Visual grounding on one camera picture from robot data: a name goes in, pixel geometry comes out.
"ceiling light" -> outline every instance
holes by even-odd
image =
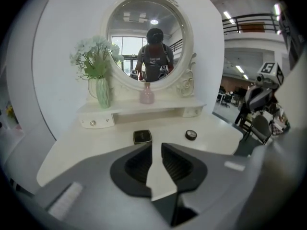
[[[276,14],[276,15],[280,15],[280,7],[279,7],[278,3],[276,3],[276,4],[274,5],[274,9],[275,9],[275,14]]]
[[[227,17],[227,19],[229,19],[229,21],[230,21],[231,24],[234,24],[234,23],[235,23],[234,20],[231,19],[231,16],[229,15],[229,13],[228,13],[227,11],[224,12],[224,15]]]
[[[157,20],[151,20],[150,23],[153,25],[157,25],[159,22]]]
[[[242,70],[242,68],[240,66],[236,66],[236,68],[241,72],[244,73],[244,71]]]

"ornate mirror frame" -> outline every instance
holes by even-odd
[[[111,18],[113,14],[116,12],[118,8],[127,4],[128,2],[136,1],[136,0],[118,0],[115,4],[110,6],[104,16],[102,26],[101,26],[101,35],[104,35],[108,38],[108,30]],[[174,70],[165,78],[156,82],[151,83],[151,90],[158,91],[169,88],[173,84],[175,84],[180,77],[186,71],[191,73],[190,64],[191,59],[195,55],[193,55],[193,46],[194,46],[194,37],[193,30],[187,15],[183,12],[183,10],[179,7],[178,3],[175,0],[148,0],[159,3],[166,8],[168,8],[177,18],[180,19],[179,24],[182,31],[182,39],[183,39],[183,47],[181,50],[181,56],[179,61],[174,68]],[[144,88],[144,84],[140,81],[136,81],[127,76],[115,63],[115,61],[111,60],[112,65],[112,76],[124,84],[127,88],[133,90],[142,90]]]

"floor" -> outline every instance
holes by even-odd
[[[219,103],[216,103],[213,110],[213,115],[229,123],[232,127],[242,132],[242,134],[245,134],[245,131],[242,128],[234,124],[236,117],[239,114],[238,108],[231,104],[229,104],[229,106],[230,107],[228,108],[219,105]],[[252,154],[254,148],[257,146],[261,146],[261,142],[258,141],[256,137],[250,136],[246,141],[240,141],[234,155],[247,157],[248,155]]]

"vase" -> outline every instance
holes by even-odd
[[[96,95],[98,102],[103,109],[110,107],[109,85],[106,79],[96,80]]]
[[[140,93],[140,103],[143,104],[154,103],[154,93],[150,90],[149,82],[145,82],[145,88]]]

